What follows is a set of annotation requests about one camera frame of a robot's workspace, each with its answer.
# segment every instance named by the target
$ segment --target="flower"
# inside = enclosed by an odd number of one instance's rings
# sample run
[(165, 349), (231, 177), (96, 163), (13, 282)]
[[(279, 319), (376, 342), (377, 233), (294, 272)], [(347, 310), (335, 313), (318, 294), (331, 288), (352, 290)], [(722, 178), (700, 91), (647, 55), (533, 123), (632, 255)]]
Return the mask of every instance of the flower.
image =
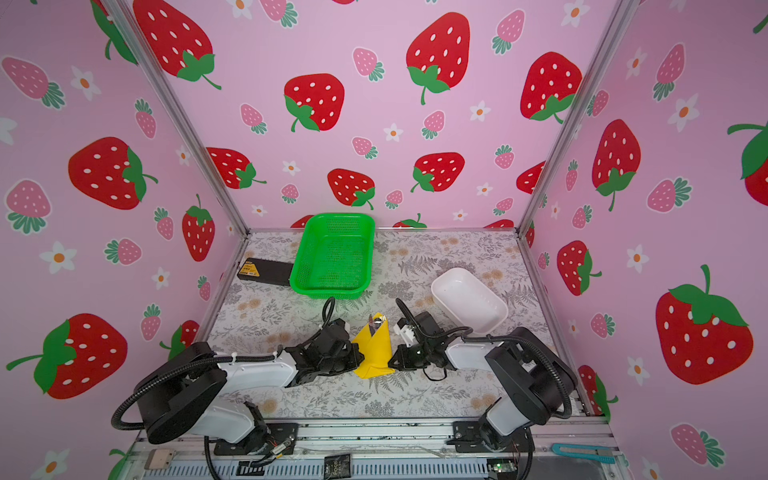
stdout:
[(8, 145), (13, 145), (13, 137), (11, 136), (11, 130), (18, 125), (10, 118), (0, 118), (0, 141)]
[(627, 268), (634, 267), (635, 270), (637, 270), (638, 273), (643, 271), (643, 263), (647, 263), (650, 258), (648, 258), (648, 255), (643, 255), (643, 246), (638, 245), (636, 249), (632, 250), (631, 248), (627, 248), (627, 255), (629, 255), (629, 260), (627, 261)]
[(485, 121), (485, 114), (489, 113), (491, 108), (485, 106), (484, 100), (480, 100), (480, 103), (474, 107), (470, 107), (469, 111), (472, 112), (472, 116), (469, 118), (469, 120)]
[(647, 53), (643, 53), (640, 50), (640, 47), (637, 47), (637, 51), (634, 53), (634, 57), (627, 60), (627, 78), (637, 77), (640, 74), (640, 65), (642, 65), (647, 56)]
[(64, 246), (61, 245), (61, 242), (54, 242), (53, 251), (41, 253), (40, 258), (46, 262), (51, 263), (51, 265), (48, 267), (48, 271), (53, 274), (62, 268), (64, 270), (74, 270), (74, 263), (72, 263), (72, 259), (74, 258), (75, 254), (77, 254), (77, 252), (77, 250), (73, 249), (65, 250)]
[(181, 147), (176, 150), (176, 155), (179, 156), (179, 165), (187, 165), (188, 167), (190, 166), (190, 154), (184, 145), (181, 145)]
[(402, 130), (399, 130), (397, 128), (397, 125), (392, 124), (389, 128), (384, 129), (384, 133), (386, 134), (386, 140), (394, 140), (394, 141), (400, 141), (400, 135), (402, 135)]
[(672, 3), (670, 3), (670, 8), (677, 7), (677, 11), (682, 12), (683, 8), (685, 8), (685, 2), (686, 0), (672, 0)]
[(300, 172), (301, 169), (296, 166), (296, 162), (292, 161), (290, 163), (284, 161), (283, 162), (283, 171), (288, 172), (291, 177), (296, 176), (296, 172)]
[(249, 8), (253, 4), (253, 0), (227, 0), (227, 3), (232, 5), (232, 16), (234, 18), (240, 18), (240, 16), (249, 20), (252, 18)]
[(659, 475), (659, 464), (650, 463), (643, 457), (643, 476), (648, 480), (664, 480)]
[(696, 100), (698, 99), (699, 94), (694, 94), (694, 96), (689, 98), (688, 101), (685, 101), (682, 98), (678, 98), (677, 103), (674, 105), (676, 111), (672, 114), (669, 120), (667, 120), (667, 123), (677, 124), (677, 131), (683, 131), (685, 124), (688, 121), (693, 120), (699, 116), (699, 111), (694, 108), (696, 105)]
[(74, 78), (69, 82), (70, 85), (82, 90), (83, 95), (85, 95), (88, 100), (91, 100), (94, 97), (94, 94), (101, 94), (101, 89), (94, 83), (94, 75), (91, 72), (86, 71), (83, 73), (79, 68), (73, 65), (72, 74), (74, 75)]
[(560, 26), (562, 27), (570, 23), (574, 27), (578, 27), (581, 16), (589, 12), (589, 5), (584, 5), (584, 0), (576, 0), (573, 3), (563, 5), (563, 9), (565, 10), (565, 16)]
[(157, 275), (152, 276), (152, 281), (155, 282), (154, 288), (159, 290), (164, 286), (168, 286), (168, 279), (170, 278), (170, 272), (163, 270), (162, 266), (157, 268)]
[(484, 197), (487, 197), (488, 192), (491, 190), (493, 190), (493, 187), (489, 187), (488, 182), (485, 182), (483, 185), (478, 187), (478, 196), (483, 195)]
[(35, 470), (29, 478), (41, 478), (42, 480), (51, 480), (54, 475), (59, 475), (67, 471), (67, 464), (64, 460), (69, 455), (69, 449), (62, 452), (48, 452), (45, 454), (45, 463), (42, 467)]
[(576, 326), (576, 320), (568, 320), (568, 332), (571, 332), (571, 335), (573, 335), (574, 338), (579, 333), (579, 329)]
[(627, 375), (633, 376), (637, 380), (637, 384), (642, 386), (643, 379), (650, 377), (650, 373), (643, 368), (643, 359), (632, 359), (632, 357), (628, 356), (627, 360), (629, 361)]

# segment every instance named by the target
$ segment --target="white container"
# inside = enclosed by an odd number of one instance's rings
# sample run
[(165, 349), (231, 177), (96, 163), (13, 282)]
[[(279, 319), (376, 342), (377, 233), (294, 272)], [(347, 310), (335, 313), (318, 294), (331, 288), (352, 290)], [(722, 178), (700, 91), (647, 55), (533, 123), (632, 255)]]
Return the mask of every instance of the white container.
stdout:
[(509, 314), (506, 302), (463, 268), (451, 268), (437, 277), (432, 296), (449, 319), (480, 335), (490, 333)]

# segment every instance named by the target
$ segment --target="folded yellow cloth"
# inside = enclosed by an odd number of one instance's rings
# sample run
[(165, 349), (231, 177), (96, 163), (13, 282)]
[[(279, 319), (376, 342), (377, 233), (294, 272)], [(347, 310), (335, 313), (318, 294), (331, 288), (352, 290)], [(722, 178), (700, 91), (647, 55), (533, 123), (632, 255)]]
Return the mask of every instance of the folded yellow cloth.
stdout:
[[(379, 317), (383, 317), (383, 315), (377, 313), (374, 316), (374, 318)], [(389, 375), (395, 372), (394, 369), (387, 366), (392, 358), (392, 342), (389, 339), (389, 323), (386, 318), (376, 333), (373, 334), (373, 337), (371, 337), (371, 331), (366, 324), (352, 342), (357, 343), (360, 352), (366, 356), (366, 359), (355, 370), (358, 377), (371, 379), (375, 376)]]

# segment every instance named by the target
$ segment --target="strawberry wallpaper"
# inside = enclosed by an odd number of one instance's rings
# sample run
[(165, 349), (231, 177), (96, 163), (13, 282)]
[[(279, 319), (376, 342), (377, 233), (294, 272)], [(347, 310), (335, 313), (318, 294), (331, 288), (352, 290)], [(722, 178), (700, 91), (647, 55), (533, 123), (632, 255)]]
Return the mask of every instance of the strawberry wallpaper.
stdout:
[(253, 228), (511, 227), (614, 0), (134, 0)]
[(239, 239), (101, 3), (6, 6), (2, 476), (113, 478), (135, 432), (112, 412), (190, 344)]
[(528, 234), (638, 479), (765, 476), (768, 11), (721, 7), (641, 2)]

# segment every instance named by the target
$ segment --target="green basket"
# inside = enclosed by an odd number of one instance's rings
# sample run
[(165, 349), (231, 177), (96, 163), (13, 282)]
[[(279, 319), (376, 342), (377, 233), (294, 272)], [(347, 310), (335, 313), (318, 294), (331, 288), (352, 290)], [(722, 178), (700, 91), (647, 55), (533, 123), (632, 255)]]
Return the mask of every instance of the green basket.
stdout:
[(311, 298), (355, 299), (371, 283), (376, 223), (363, 214), (310, 218), (290, 274), (293, 291)]

